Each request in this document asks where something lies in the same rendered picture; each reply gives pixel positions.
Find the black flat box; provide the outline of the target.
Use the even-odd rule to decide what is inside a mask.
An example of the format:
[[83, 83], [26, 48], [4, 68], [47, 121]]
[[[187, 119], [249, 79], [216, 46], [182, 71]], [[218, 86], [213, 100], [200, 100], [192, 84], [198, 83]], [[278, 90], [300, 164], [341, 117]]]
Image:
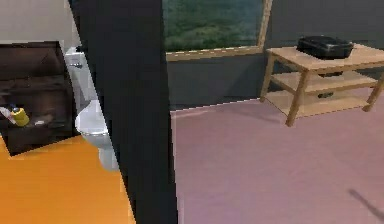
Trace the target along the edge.
[[352, 42], [329, 36], [303, 36], [296, 49], [321, 60], [348, 58], [354, 48]]

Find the wooden framed window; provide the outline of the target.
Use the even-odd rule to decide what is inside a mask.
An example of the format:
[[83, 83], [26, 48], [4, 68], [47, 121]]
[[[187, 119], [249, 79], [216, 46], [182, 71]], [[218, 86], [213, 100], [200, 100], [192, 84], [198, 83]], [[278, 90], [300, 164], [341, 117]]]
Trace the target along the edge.
[[162, 0], [169, 62], [258, 54], [273, 0]]

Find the light wooden shelf table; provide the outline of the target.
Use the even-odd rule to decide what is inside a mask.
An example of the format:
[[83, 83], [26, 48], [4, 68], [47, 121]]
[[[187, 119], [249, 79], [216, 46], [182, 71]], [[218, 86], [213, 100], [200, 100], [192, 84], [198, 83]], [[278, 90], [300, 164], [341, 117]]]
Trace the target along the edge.
[[356, 44], [346, 59], [321, 60], [294, 47], [270, 48], [262, 102], [269, 101], [292, 126], [299, 117], [360, 108], [372, 109], [384, 90], [384, 72], [376, 80], [363, 69], [384, 67], [384, 50]]

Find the white toilet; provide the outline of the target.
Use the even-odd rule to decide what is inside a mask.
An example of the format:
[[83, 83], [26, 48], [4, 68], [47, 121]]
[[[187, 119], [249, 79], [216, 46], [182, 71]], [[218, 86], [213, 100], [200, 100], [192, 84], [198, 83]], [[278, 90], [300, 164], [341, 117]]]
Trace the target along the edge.
[[118, 171], [119, 164], [85, 52], [80, 46], [72, 46], [66, 51], [64, 59], [76, 103], [75, 128], [88, 143], [98, 149], [102, 167], [108, 171]]

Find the dark brown wooden shelf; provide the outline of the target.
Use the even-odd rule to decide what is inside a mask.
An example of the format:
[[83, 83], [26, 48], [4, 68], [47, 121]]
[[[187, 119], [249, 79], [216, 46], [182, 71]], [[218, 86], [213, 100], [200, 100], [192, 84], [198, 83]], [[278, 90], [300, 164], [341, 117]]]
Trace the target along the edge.
[[[0, 43], [0, 106], [23, 108], [19, 127], [0, 114], [0, 137], [16, 156], [78, 135], [72, 82], [60, 43]], [[35, 126], [36, 121], [45, 121]]]

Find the yellow spray bottle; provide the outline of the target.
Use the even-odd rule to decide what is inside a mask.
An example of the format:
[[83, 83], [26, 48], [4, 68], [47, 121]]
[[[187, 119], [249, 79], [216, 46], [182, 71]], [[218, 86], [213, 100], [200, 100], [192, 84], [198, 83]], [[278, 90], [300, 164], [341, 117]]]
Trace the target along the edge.
[[30, 121], [26, 111], [20, 107], [14, 107], [11, 110], [11, 115], [15, 121], [15, 124], [19, 127], [26, 126]]

